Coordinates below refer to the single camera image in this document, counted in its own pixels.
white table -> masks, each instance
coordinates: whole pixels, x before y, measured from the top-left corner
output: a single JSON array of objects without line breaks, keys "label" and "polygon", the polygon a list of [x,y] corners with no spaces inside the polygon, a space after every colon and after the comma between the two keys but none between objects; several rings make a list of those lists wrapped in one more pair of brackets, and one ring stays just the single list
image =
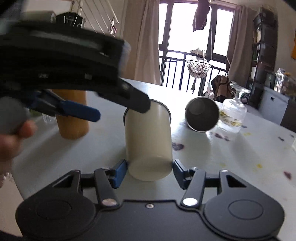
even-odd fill
[{"label": "white table", "polygon": [[[186,167],[198,167],[210,173],[228,169],[276,199],[286,213],[280,231],[282,240],[294,240],[296,235],[296,154],[291,145],[296,134],[270,121],[247,113],[237,138],[225,141],[214,133],[197,133],[184,121],[185,106],[194,96],[162,86],[142,82],[129,82],[144,91],[151,99],[163,102],[171,111],[172,141],[185,146],[173,151]],[[13,177],[21,195],[27,198],[72,169],[91,173],[100,167],[112,167],[125,157],[125,108],[88,93],[88,104],[97,108],[102,118],[90,123],[90,132],[75,141],[59,135],[56,124],[45,124],[42,118],[34,137],[24,143],[24,151],[15,159]],[[290,172],[289,180],[284,172]],[[142,182],[126,175],[116,190],[122,199],[176,199],[184,191],[179,188],[173,172],[156,182]],[[95,200],[95,193],[86,194]],[[215,195],[205,192],[204,201]]]}]

metal cup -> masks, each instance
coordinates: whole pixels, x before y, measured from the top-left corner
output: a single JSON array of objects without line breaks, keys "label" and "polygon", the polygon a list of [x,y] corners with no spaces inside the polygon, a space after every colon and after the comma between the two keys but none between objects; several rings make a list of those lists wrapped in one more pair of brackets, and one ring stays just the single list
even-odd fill
[{"label": "metal cup", "polygon": [[189,101],[185,108],[185,120],[194,131],[206,132],[215,127],[219,120],[219,108],[208,97],[198,97]]},{"label": "metal cup", "polygon": [[151,100],[144,114],[127,109],[123,115],[128,171],[136,179],[155,181],[172,170],[171,114],[161,102]]}]

balcony railing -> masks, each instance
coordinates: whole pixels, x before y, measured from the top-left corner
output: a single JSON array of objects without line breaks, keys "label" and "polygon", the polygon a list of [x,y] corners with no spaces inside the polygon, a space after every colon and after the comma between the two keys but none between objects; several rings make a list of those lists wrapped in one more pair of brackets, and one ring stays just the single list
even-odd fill
[{"label": "balcony railing", "polygon": [[166,50],[160,51],[160,77],[161,85],[172,89],[188,92],[191,90],[194,82],[195,89],[192,94],[198,89],[197,95],[202,95],[206,92],[206,83],[209,83],[219,74],[226,74],[223,68],[213,66],[207,73],[207,76],[202,79],[195,79],[189,74],[186,60],[191,60],[196,57],[195,54]]}]

silver screw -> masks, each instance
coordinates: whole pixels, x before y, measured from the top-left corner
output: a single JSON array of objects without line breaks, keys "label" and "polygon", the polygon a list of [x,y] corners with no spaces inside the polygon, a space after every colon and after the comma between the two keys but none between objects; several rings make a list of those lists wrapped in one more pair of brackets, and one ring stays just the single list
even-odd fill
[{"label": "silver screw", "polygon": [[149,209],[154,208],[154,205],[152,203],[148,203],[146,204],[146,208],[149,208]]},{"label": "silver screw", "polygon": [[117,205],[117,201],[113,198],[106,198],[102,201],[102,204],[106,207],[112,207]]},{"label": "silver screw", "polygon": [[194,206],[198,203],[198,201],[195,198],[189,197],[183,199],[182,203],[186,206]]},{"label": "silver screw", "polygon": [[128,89],[129,89],[129,85],[128,85],[127,83],[123,83],[123,84],[122,84],[122,88],[123,88],[124,90],[128,90]]}]

white cylindrical cup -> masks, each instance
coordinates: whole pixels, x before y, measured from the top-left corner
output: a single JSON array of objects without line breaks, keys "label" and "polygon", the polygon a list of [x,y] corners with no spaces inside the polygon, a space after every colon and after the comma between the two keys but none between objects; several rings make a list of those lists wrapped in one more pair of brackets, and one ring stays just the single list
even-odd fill
[{"label": "white cylindrical cup", "polygon": [[156,181],[169,175],[173,161],[169,109],[151,100],[150,110],[144,114],[127,109],[123,122],[129,173],[142,181]]}]

